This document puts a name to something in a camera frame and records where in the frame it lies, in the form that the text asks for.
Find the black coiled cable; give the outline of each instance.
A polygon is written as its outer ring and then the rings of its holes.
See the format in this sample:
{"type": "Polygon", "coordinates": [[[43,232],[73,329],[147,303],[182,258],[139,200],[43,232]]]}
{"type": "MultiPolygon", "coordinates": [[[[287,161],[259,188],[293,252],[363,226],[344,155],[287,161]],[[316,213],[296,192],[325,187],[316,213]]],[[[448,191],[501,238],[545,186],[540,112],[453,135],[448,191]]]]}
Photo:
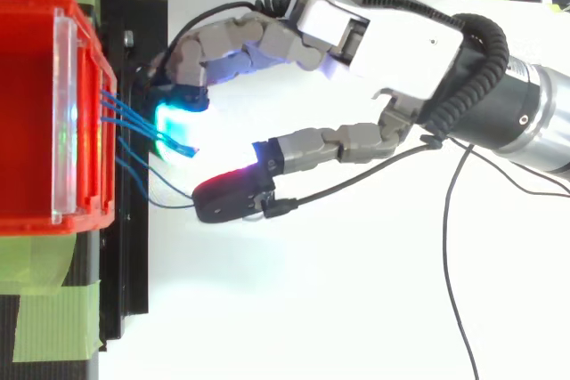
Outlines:
{"type": "Polygon", "coordinates": [[[501,27],[480,15],[461,13],[463,34],[479,42],[486,54],[481,69],[458,92],[443,101],[427,117],[426,130],[444,140],[461,118],[501,81],[509,64],[509,46],[501,27]]]}
{"type": "Polygon", "coordinates": [[[283,18],[292,0],[256,0],[256,11],[271,18],[283,18]]]}

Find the black metal frame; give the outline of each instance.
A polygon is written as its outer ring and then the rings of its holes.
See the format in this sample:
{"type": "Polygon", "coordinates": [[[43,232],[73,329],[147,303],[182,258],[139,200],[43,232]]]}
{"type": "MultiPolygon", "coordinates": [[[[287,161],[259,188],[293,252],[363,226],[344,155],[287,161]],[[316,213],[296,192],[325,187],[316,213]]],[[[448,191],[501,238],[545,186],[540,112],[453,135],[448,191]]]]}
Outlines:
{"type": "MultiPolygon", "coordinates": [[[[136,70],[148,64],[167,47],[167,1],[101,0],[104,51],[118,77],[120,100],[151,119],[152,108],[133,86],[136,70]],[[124,35],[134,33],[134,46],[126,48],[124,35]]],[[[151,143],[137,133],[119,129],[121,135],[143,160],[149,160],[151,143]]],[[[117,155],[148,183],[148,170],[129,158],[122,147],[117,155]]],[[[101,336],[119,339],[126,315],[147,313],[148,298],[148,202],[138,191],[129,173],[116,172],[116,221],[101,232],[101,336]]]]}

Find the metal cylinder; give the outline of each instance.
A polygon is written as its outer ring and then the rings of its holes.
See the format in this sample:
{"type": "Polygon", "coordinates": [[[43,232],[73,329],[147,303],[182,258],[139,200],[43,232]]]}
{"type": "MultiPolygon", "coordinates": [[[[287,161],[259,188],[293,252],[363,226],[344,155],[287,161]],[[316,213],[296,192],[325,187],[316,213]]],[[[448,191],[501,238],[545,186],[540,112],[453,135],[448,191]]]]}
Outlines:
{"type": "Polygon", "coordinates": [[[570,77],[525,64],[540,81],[540,101],[533,117],[522,116],[525,130],[494,152],[503,158],[570,180],[570,77]]]}

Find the black cable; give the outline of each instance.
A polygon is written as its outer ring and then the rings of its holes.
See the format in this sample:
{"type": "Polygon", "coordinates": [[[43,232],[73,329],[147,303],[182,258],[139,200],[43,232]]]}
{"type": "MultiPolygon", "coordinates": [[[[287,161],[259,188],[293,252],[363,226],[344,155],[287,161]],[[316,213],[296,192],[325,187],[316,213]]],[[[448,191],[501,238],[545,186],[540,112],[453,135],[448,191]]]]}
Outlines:
{"type": "Polygon", "coordinates": [[[371,175],[377,173],[378,171],[382,171],[383,169],[391,166],[392,164],[395,164],[399,160],[408,158],[411,155],[415,155],[417,153],[420,153],[422,151],[427,151],[427,150],[433,150],[433,147],[429,144],[426,144],[424,146],[418,146],[418,147],[415,147],[413,149],[406,150],[406,151],[400,153],[399,155],[395,155],[395,156],[391,157],[390,159],[385,160],[381,164],[374,166],[373,168],[369,169],[368,171],[366,171],[362,174],[356,175],[355,177],[353,177],[349,180],[346,180],[345,182],[341,182],[340,184],[337,184],[336,186],[333,186],[329,189],[319,191],[318,193],[314,193],[311,196],[307,196],[305,198],[299,199],[297,201],[297,206],[305,205],[305,204],[308,204],[310,202],[314,202],[315,200],[326,198],[327,196],[330,196],[333,193],[341,191],[342,189],[346,189],[347,187],[350,187],[350,186],[352,186],[358,182],[361,182],[365,178],[370,177],[371,175]]]}
{"type": "Polygon", "coordinates": [[[552,184],[556,184],[560,189],[562,189],[563,191],[565,191],[566,193],[570,194],[570,189],[567,188],[567,186],[565,186],[564,184],[562,184],[561,182],[559,182],[558,180],[553,179],[552,177],[548,177],[548,175],[545,174],[541,174],[537,171],[534,171],[531,168],[527,168],[524,165],[520,165],[520,164],[516,164],[515,162],[512,162],[512,164],[514,166],[518,166],[520,169],[522,169],[523,171],[527,171],[528,173],[532,174],[532,175],[536,175],[537,177],[541,177],[543,180],[546,180],[547,182],[551,182],[552,184]]]}
{"type": "MultiPolygon", "coordinates": [[[[450,140],[453,142],[453,144],[461,147],[462,149],[466,150],[468,147],[461,144],[460,142],[458,142],[457,140],[450,138],[450,140]]],[[[507,180],[509,180],[509,182],[515,186],[517,189],[523,191],[524,193],[528,194],[528,195],[533,195],[533,196],[554,196],[557,198],[570,198],[570,189],[568,189],[564,184],[562,184],[561,182],[557,182],[556,180],[547,177],[546,175],[542,175],[540,173],[536,173],[535,171],[533,171],[532,169],[528,169],[526,167],[523,167],[522,169],[524,169],[525,171],[530,172],[531,174],[537,175],[541,178],[544,178],[545,180],[548,180],[549,182],[554,182],[555,184],[557,184],[558,186],[560,186],[562,189],[568,191],[569,194],[565,195],[564,193],[551,193],[551,192],[546,192],[546,191],[532,191],[532,190],[528,190],[525,189],[523,186],[521,186],[520,184],[518,184],[517,182],[515,182],[515,180],[513,180],[512,178],[510,178],[510,176],[503,171],[499,166],[497,166],[494,162],[492,162],[491,160],[487,159],[485,156],[481,155],[480,153],[477,153],[476,151],[472,151],[474,156],[477,156],[478,158],[480,158],[481,160],[483,160],[484,162],[486,162],[487,164],[489,164],[490,166],[492,166],[493,168],[495,168],[497,171],[499,171],[502,176],[504,176],[507,180]]]]}
{"type": "Polygon", "coordinates": [[[477,371],[477,365],[475,363],[475,357],[473,356],[473,351],[471,350],[471,345],[469,344],[469,340],[467,339],[467,335],[465,334],[465,329],[463,328],[463,323],[461,322],[460,312],[457,309],[457,304],[455,303],[455,296],[453,295],[452,289],[452,282],[449,277],[449,265],[447,263],[447,223],[449,220],[449,208],[452,202],[452,194],[453,188],[455,187],[455,183],[460,176],[461,169],[465,165],[467,158],[473,151],[475,146],[470,145],[466,148],[465,153],[461,157],[457,168],[455,169],[455,173],[453,174],[452,180],[449,183],[449,188],[447,189],[447,194],[445,195],[445,208],[444,208],[444,275],[445,275],[445,285],[447,286],[447,293],[449,294],[449,299],[452,303],[453,314],[455,315],[455,320],[457,321],[457,326],[460,329],[461,338],[463,338],[463,343],[465,344],[465,348],[467,349],[467,353],[469,355],[469,360],[471,361],[471,367],[473,368],[473,376],[475,380],[479,380],[479,372],[477,371]]]}
{"type": "Polygon", "coordinates": [[[441,141],[501,81],[509,63],[507,38],[495,22],[472,13],[461,13],[453,18],[465,22],[464,37],[480,42],[486,59],[472,78],[429,113],[425,128],[441,141]]]}

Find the robotic finger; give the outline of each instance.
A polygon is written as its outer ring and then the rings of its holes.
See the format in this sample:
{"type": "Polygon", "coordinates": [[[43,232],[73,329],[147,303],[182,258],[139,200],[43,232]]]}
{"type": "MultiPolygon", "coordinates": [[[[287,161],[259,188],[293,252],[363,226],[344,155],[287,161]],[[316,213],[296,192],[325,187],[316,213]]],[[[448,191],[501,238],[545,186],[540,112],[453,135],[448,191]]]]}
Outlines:
{"type": "Polygon", "coordinates": [[[400,139],[382,137],[377,124],[342,125],[338,130],[307,128],[254,143],[257,163],[203,182],[192,193],[202,222],[228,222],[255,213],[286,214],[295,206],[275,200],[273,177],[308,171],[331,160],[368,163],[389,158],[400,139]]]}

